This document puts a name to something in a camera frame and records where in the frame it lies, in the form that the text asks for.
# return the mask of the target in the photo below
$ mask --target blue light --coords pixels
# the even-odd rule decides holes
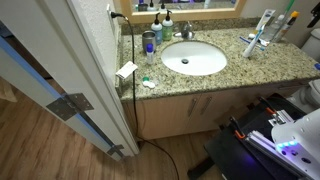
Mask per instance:
[[[296,144],[296,142],[294,142],[294,141],[290,141],[290,142],[289,142],[289,144],[290,144],[290,145],[295,145],[295,144]]]

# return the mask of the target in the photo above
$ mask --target mirror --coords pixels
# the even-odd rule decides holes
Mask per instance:
[[[130,22],[134,24],[152,23],[155,19],[155,14],[159,11],[137,11],[136,1],[139,0],[120,0],[122,14],[127,16]],[[159,2],[162,2],[162,0],[153,1],[156,8],[160,6]],[[165,3],[165,5],[168,6],[166,8],[172,10],[170,17],[173,21],[238,18],[246,2],[246,0],[211,0],[208,8],[204,9],[205,2],[202,1],[205,0],[188,0],[188,3],[182,3],[182,1],[186,0],[164,1],[168,2]],[[227,4],[228,7],[222,7],[221,4]],[[164,19],[165,14],[165,11],[161,11],[159,19]]]

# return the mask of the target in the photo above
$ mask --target bathroom sink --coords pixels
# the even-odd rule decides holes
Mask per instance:
[[[169,69],[193,76],[217,73],[227,65],[227,58],[219,48],[196,41],[168,46],[163,50],[161,60]]]

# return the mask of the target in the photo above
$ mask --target cabinet door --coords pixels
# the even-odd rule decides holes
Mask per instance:
[[[137,101],[139,136],[156,139],[183,134],[199,98],[200,95],[196,94]],[[132,123],[132,102],[127,103],[127,109],[130,110],[131,124],[136,124]]]
[[[247,112],[246,107],[239,104],[238,95],[237,89],[203,93],[188,122],[186,133],[218,129],[220,124],[228,121],[229,116]]]

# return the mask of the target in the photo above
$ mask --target black cable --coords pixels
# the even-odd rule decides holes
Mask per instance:
[[[133,30],[132,30],[132,26],[130,24],[130,21],[127,17],[123,16],[122,14],[117,14],[117,13],[114,13],[114,17],[117,17],[117,16],[121,16],[123,17],[128,25],[129,25],[129,28],[130,28],[130,31],[131,31],[131,37],[132,37],[132,62],[134,63],[134,34],[133,34]],[[141,137],[138,136],[138,131],[139,131],[139,123],[138,123],[138,115],[137,115],[137,105],[136,105],[136,74],[135,74],[135,71],[133,71],[132,73],[132,84],[133,84],[133,88],[132,88],[132,94],[133,94],[133,109],[134,109],[134,116],[135,116],[135,122],[136,122],[136,132],[135,132],[135,135],[137,138],[141,139],[142,141],[146,142],[146,143],[149,143],[151,145],[153,145],[154,147],[157,147],[158,149],[160,149],[161,151],[163,151],[166,155],[169,156],[170,160],[172,161],[173,165],[174,165],[174,168],[176,170],[176,173],[177,173],[177,178],[178,180],[180,179],[179,177],[179,172],[178,172],[178,168],[176,166],[176,163],[174,162],[172,156],[166,151],[164,150],[162,147],[150,142],[150,141],[147,141]]]

